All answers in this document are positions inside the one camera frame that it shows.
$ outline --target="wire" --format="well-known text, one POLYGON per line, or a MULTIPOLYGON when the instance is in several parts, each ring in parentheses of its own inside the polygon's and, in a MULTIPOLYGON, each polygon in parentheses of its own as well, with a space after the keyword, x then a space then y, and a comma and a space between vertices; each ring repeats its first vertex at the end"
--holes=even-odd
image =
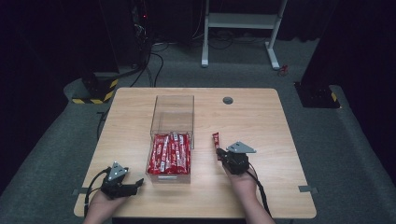
POLYGON ((199 27, 201 26, 202 12, 203 11, 204 11, 204 1, 201 1, 201 14, 199 15, 197 29, 195 30, 194 34, 192 35, 192 38, 194 38, 194 36, 197 35, 199 27))
POLYGON ((202 34, 200 34, 200 35, 198 35, 198 36, 196 36, 196 37, 194 37, 193 38, 193 40, 195 40, 195 39, 198 39, 198 38, 200 38, 200 37, 202 37, 202 36, 204 36, 205 34, 204 33, 202 33, 202 34))
POLYGON ((233 40, 231 39, 231 40, 230 40, 230 43, 229 43, 228 45, 226 45, 225 47, 222 47, 222 48, 215 47, 215 46, 213 46, 213 45, 211 45, 211 44, 208 44, 208 46, 209 46, 210 48, 212 48, 212 49, 227 49, 227 48, 229 48, 232 44, 233 44, 233 40))
POLYGON ((152 54, 152 55, 155 55, 155 56, 157 56, 157 57, 159 57, 159 58, 161 59, 161 66, 160 66, 160 69, 158 70, 158 72, 157 72, 157 74, 155 75, 155 78, 154 78, 154 85, 153 85, 153 87, 157 87, 157 79, 158 79, 158 76, 160 75, 161 70, 163 69, 163 57, 161 57, 161 55, 156 54, 156 53, 151 53, 151 54, 152 54))
POLYGON ((96 189, 91 190, 90 194, 91 194, 92 192, 96 191, 96 190, 99 190, 99 189, 101 189, 101 188, 96 188, 96 189))
POLYGON ((265 40, 266 40, 266 38, 256 38, 256 37, 253 37, 253 39, 251 39, 251 40, 238 40, 237 38, 234 38, 233 42, 235 44, 255 44, 255 43, 260 43, 265 40))
POLYGON ((99 134, 100 125, 101 125, 102 122, 106 121, 107 113, 108 113, 109 110, 110 110, 110 108, 107 111, 105 111, 105 112, 97 112, 96 113, 96 114, 101 114, 101 117, 100 117, 99 123, 98 123, 98 127, 96 129, 96 140, 97 141, 99 141, 99 136, 100 136, 100 134, 99 134))
POLYGON ((111 170, 111 168, 110 168, 110 167, 107 167, 105 170, 103 170, 103 171, 101 171, 99 174, 97 174, 97 175, 93 178, 93 180, 91 181, 90 186, 87 188, 87 193, 85 194, 85 201, 84 201, 84 217, 86 217, 87 214, 88 214, 90 194, 91 194, 92 192, 94 192, 94 190, 91 190, 91 189, 92 189, 93 183, 94 183, 95 180, 99 177, 99 175, 106 174, 106 173, 110 172, 110 170, 111 170))
POLYGON ((169 43, 168 43, 168 42, 164 42, 164 43, 155 43, 155 44, 153 44, 152 46, 160 46, 160 45, 165 45, 165 48, 163 48, 163 49, 157 49, 157 50, 152 50, 151 52, 161 52, 161 51, 164 51, 164 50, 166 50, 166 49, 169 48, 169 43))
POLYGON ((142 76, 142 74, 143 74, 143 72, 145 71, 146 69, 142 69, 142 71, 139 73, 139 75, 137 76, 137 78, 134 80, 134 82, 131 84, 131 86, 129 86, 129 87, 132 87, 136 82, 137 82, 137 80, 142 76))
POLYGON ((259 186, 260 195, 262 196, 262 205, 264 206, 265 211, 267 211, 268 215, 270 215, 271 217, 271 212, 270 208, 268 207, 267 196, 265 195, 264 187, 262 186, 262 183, 260 183, 259 177, 257 176, 256 170, 254 169, 253 165, 251 163, 249 163, 249 165, 253 169, 254 175, 248 170, 247 174, 250 175, 256 181, 257 186, 259 186))
POLYGON ((148 72, 148 80, 149 80, 149 86, 153 87, 153 82, 152 82, 152 76, 151 76, 151 71, 149 70, 149 67, 146 67, 146 71, 148 72))

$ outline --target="black speaker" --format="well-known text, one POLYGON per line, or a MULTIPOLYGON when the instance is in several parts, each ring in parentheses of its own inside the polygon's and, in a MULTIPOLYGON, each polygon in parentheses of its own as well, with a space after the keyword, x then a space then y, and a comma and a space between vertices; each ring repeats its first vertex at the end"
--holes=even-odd
POLYGON ((145 0, 68 0, 63 5, 89 72, 144 66, 150 46, 145 0))

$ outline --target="hand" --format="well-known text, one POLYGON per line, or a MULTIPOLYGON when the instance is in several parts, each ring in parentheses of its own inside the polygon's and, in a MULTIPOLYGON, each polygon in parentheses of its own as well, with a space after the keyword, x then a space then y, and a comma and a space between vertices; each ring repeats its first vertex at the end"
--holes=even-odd
POLYGON ((84 224, 100 224, 110 218, 129 197, 109 199, 101 190, 93 195, 84 224))
MULTIPOLYGON (((248 173, 232 175, 226 168, 224 170, 230 178, 233 192, 244 208, 247 224, 275 224, 274 220, 257 199, 256 181, 248 173)), ((251 168, 248 171, 253 175, 255 174, 251 168)))
MULTIPOLYGON (((239 200, 256 198, 257 183, 250 175, 247 173, 232 175, 226 168, 224 168, 224 171, 230 178, 233 192, 239 200)), ((251 168, 248 171, 251 174, 255 174, 251 168)))

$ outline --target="red wrapper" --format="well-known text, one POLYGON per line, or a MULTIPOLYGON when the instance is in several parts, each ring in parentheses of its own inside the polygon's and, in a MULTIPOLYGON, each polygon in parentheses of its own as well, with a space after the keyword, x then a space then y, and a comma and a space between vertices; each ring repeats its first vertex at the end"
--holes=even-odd
POLYGON ((167 158, 167 151, 168 151, 168 140, 169 136, 166 135, 164 142, 163 142, 163 151, 161 153, 161 166, 160 166, 160 171, 161 173, 165 172, 165 164, 166 164, 166 158, 167 158))
POLYGON ((220 148, 220 140, 219 140, 219 133, 213 133, 213 141, 215 143, 215 149, 220 148))
POLYGON ((154 136, 153 148, 148 165, 148 173, 150 174, 158 175, 161 172, 160 165, 165 137, 166 134, 156 134, 154 136))
POLYGON ((190 173, 190 137, 188 134, 156 134, 148 173, 152 175, 186 175, 190 173))
POLYGON ((187 174, 187 149, 186 149, 186 135, 179 134, 179 149, 180 149, 180 160, 177 162, 177 171, 181 175, 187 174))
POLYGON ((190 136, 186 134, 186 154, 187 154, 187 159, 186 159, 186 168, 187 168, 187 173, 190 173, 190 166, 191 166, 191 149, 190 149, 190 136))

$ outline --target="table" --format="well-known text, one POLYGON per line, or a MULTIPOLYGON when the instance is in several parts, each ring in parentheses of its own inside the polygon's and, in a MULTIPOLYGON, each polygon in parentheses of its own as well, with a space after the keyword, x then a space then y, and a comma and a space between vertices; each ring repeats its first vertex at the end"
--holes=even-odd
MULTIPOLYGON (((217 161, 212 133, 220 147, 241 141, 257 150, 248 154, 263 184, 274 218, 312 218, 316 215, 302 165, 279 97, 273 89, 120 88, 98 141, 82 187, 113 161, 130 172, 123 184, 145 178, 114 217, 241 218, 228 177, 217 161), (152 184, 145 169, 150 126, 157 95, 194 95, 194 150, 190 184, 152 184), (226 105, 224 97, 232 97, 226 105)), ((103 178, 93 185, 100 187, 103 178)), ((85 194, 79 194, 75 214, 83 217, 85 194)))

